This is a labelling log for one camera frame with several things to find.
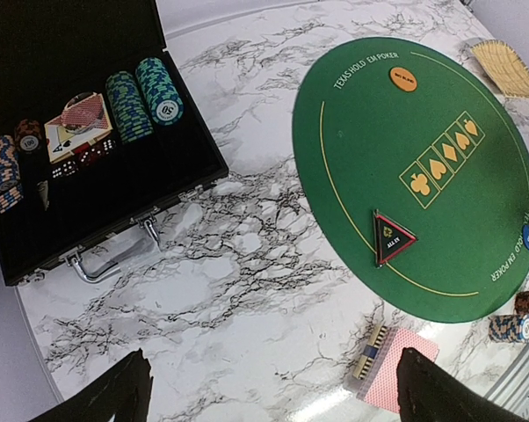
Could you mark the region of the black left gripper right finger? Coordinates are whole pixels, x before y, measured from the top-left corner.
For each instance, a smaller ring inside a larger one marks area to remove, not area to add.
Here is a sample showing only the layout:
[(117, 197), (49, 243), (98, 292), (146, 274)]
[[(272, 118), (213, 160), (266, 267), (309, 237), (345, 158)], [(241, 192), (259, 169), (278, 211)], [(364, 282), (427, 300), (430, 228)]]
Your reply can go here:
[(402, 350), (396, 375), (402, 421), (522, 420), (475, 394), (415, 348)]

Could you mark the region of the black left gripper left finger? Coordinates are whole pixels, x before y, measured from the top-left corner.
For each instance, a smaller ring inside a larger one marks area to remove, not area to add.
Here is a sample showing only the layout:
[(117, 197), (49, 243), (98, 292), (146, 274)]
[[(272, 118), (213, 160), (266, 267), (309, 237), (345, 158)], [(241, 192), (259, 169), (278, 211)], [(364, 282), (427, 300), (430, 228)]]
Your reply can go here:
[(36, 421), (145, 421), (153, 386), (142, 349), (126, 355), (70, 399)]

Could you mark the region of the blue tan 10 chip stack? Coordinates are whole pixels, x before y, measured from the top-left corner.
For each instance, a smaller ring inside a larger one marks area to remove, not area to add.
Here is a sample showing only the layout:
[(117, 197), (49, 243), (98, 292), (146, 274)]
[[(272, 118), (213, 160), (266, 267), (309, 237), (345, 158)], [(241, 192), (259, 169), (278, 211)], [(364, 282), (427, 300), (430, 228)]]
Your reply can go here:
[(529, 315), (493, 316), (489, 320), (488, 334), (495, 342), (528, 343)]

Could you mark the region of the orange big blind button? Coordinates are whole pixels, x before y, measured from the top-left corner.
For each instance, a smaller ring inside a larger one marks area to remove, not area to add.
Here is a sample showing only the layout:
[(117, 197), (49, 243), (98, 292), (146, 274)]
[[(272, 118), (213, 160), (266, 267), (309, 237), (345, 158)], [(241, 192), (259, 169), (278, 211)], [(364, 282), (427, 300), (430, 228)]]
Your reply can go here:
[(401, 91), (413, 92), (417, 89), (418, 82), (411, 71), (403, 67), (393, 67), (389, 71), (392, 83)]

